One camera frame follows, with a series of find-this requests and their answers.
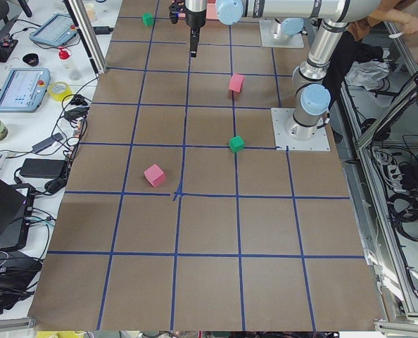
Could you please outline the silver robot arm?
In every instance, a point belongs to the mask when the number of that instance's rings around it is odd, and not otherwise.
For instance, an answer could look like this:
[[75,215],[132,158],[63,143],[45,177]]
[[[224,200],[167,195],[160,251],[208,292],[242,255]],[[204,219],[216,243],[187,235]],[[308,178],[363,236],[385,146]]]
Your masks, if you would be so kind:
[[378,1],[216,1],[217,19],[233,25],[243,17],[321,18],[322,24],[305,61],[293,75],[296,87],[296,109],[284,123],[293,139],[311,139],[317,124],[328,110],[331,99],[322,85],[336,45],[348,23],[367,17]]
[[286,18],[282,21],[275,19],[275,23],[277,24],[274,30],[275,40],[283,40],[299,34],[304,26],[302,18]]

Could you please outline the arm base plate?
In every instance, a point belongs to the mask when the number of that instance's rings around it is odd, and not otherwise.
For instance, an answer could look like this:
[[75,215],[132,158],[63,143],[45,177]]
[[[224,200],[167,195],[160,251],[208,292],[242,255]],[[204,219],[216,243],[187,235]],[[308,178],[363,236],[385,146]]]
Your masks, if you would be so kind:
[[312,127],[293,119],[294,108],[271,108],[275,148],[280,151],[330,151],[322,116]]
[[262,47],[302,49],[304,42],[302,18],[259,20]]

